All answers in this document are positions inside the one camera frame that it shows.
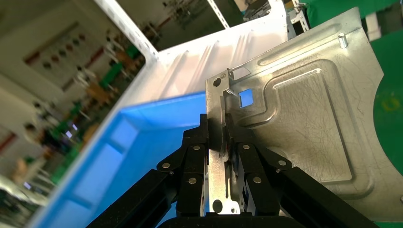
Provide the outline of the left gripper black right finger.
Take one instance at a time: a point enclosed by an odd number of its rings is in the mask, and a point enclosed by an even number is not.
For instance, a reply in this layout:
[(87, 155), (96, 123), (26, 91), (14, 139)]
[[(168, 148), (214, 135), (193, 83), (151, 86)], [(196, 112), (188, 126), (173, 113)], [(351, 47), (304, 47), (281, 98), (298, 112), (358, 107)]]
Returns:
[(227, 115), (243, 208), (260, 227), (374, 228), (376, 224)]

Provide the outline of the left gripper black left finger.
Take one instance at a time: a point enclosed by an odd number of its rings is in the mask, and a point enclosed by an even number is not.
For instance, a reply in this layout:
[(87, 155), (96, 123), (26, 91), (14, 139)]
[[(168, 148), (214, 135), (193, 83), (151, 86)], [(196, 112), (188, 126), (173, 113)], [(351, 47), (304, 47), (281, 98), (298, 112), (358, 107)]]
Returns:
[(89, 228), (155, 228), (172, 207), (178, 216), (197, 216), (204, 209), (204, 174), (208, 150), (207, 115), (183, 133), (179, 149), (161, 160), (104, 210)]

